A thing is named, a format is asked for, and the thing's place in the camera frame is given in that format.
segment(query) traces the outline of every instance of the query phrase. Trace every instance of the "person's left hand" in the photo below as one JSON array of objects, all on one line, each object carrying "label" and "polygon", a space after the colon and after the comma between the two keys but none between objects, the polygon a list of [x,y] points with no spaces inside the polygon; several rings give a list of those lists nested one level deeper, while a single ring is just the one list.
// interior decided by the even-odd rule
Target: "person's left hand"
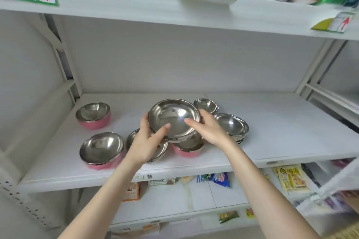
[{"label": "person's left hand", "polygon": [[142,117],[140,131],[136,134],[135,139],[126,155],[127,159],[130,159],[134,164],[141,166],[152,158],[157,146],[171,127],[171,124],[166,124],[155,134],[150,136],[151,130],[148,125],[147,116],[148,113]]}]

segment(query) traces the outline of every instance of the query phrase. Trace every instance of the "silver bowl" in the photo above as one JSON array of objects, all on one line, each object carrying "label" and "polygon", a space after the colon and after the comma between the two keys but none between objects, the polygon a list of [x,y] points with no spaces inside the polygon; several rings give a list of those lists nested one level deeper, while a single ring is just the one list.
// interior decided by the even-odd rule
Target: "silver bowl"
[{"label": "silver bowl", "polygon": [[188,126],[185,118],[200,122],[198,109],[190,102],[181,99],[167,99],[158,102],[148,113],[148,124],[152,131],[157,132],[163,125],[170,123],[171,128],[164,139],[168,142],[183,142],[196,133]]},{"label": "silver bowl", "polygon": [[123,150],[123,140],[117,133],[98,133],[80,148],[80,158],[89,165],[102,165],[115,160]]},{"label": "silver bowl", "polygon": [[[130,149],[136,134],[140,131],[140,129],[138,128],[137,130],[134,130],[132,133],[130,133],[126,139],[125,142],[125,150],[126,152]],[[164,144],[159,144],[155,153],[153,154],[152,158],[150,160],[148,160],[148,163],[151,162],[155,162],[155,161],[159,161],[163,156],[164,153],[167,151],[167,147],[168,147],[168,142],[164,143]]]},{"label": "silver bowl", "polygon": [[110,106],[103,102],[90,103],[76,111],[76,119],[81,122],[92,122],[104,119],[110,113]]},{"label": "silver bowl", "polygon": [[231,114],[215,114],[213,116],[219,125],[232,137],[237,143],[242,142],[243,138],[249,131],[248,124]]},{"label": "silver bowl", "polygon": [[175,146],[185,152],[192,152],[201,149],[204,145],[203,137],[196,132],[194,135],[189,137],[186,141],[176,143]]},{"label": "silver bowl", "polygon": [[206,110],[209,114],[213,114],[219,110],[218,105],[207,98],[200,98],[193,102],[193,105],[197,109],[203,109]]}]

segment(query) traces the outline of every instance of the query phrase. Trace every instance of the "pink bowl exterior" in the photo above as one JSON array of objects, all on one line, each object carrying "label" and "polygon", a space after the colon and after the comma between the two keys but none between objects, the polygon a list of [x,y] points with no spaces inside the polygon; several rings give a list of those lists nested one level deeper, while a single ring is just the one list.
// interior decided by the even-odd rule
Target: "pink bowl exterior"
[{"label": "pink bowl exterior", "polygon": [[123,158],[125,157],[124,151],[122,151],[120,153],[120,155],[115,159],[113,160],[112,162],[109,162],[109,163],[105,163],[105,164],[101,164],[101,165],[90,165],[90,164],[87,164],[87,167],[89,169],[95,169],[95,170],[103,170],[103,169],[115,169],[123,160]]},{"label": "pink bowl exterior", "polygon": [[194,158],[194,157],[198,156],[202,150],[202,148],[200,148],[199,150],[196,150],[196,151],[185,152],[185,151],[182,151],[179,148],[177,148],[174,144],[171,143],[171,145],[174,150],[174,153],[176,153],[177,155],[184,157],[184,158]]},{"label": "pink bowl exterior", "polygon": [[103,119],[97,120],[97,121],[78,121],[81,126],[84,128],[87,128],[88,130],[97,130],[99,128],[106,127],[108,124],[110,124],[111,120],[111,112],[109,112]]}]

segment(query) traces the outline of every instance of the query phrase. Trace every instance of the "finger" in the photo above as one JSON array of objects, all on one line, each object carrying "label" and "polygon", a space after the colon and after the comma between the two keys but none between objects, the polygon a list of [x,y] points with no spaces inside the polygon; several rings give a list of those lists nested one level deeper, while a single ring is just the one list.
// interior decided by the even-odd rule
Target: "finger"
[{"label": "finger", "polygon": [[153,134],[149,139],[150,146],[157,147],[158,144],[162,141],[163,137],[168,133],[171,124],[166,124],[160,128],[155,134]]},{"label": "finger", "polygon": [[147,137],[150,137],[150,126],[148,125],[148,112],[145,113],[144,116],[142,116],[141,118],[141,122],[140,122],[140,131],[138,132],[138,134],[145,134]]},{"label": "finger", "polygon": [[199,111],[203,117],[204,124],[213,124],[214,122],[217,123],[212,114],[209,114],[206,110],[203,109],[199,109]]},{"label": "finger", "polygon": [[201,133],[201,131],[205,130],[204,124],[198,123],[197,121],[194,121],[193,119],[185,118],[185,123],[187,125],[189,125],[190,127],[194,128],[199,133]]}]

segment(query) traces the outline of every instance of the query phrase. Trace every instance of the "person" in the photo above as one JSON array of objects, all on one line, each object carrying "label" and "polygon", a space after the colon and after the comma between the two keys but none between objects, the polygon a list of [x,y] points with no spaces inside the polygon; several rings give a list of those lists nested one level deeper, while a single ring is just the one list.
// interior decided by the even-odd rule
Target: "person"
[{"label": "person", "polygon": [[[268,181],[245,152],[221,128],[211,114],[200,110],[204,124],[192,119],[185,123],[195,128],[208,142],[227,156],[236,178],[251,204],[259,225],[267,239],[319,239],[309,225],[277,188]],[[133,176],[154,154],[166,135],[170,124],[150,136],[145,114],[140,131],[127,155],[107,182],[63,231],[59,239],[103,239]]]}]

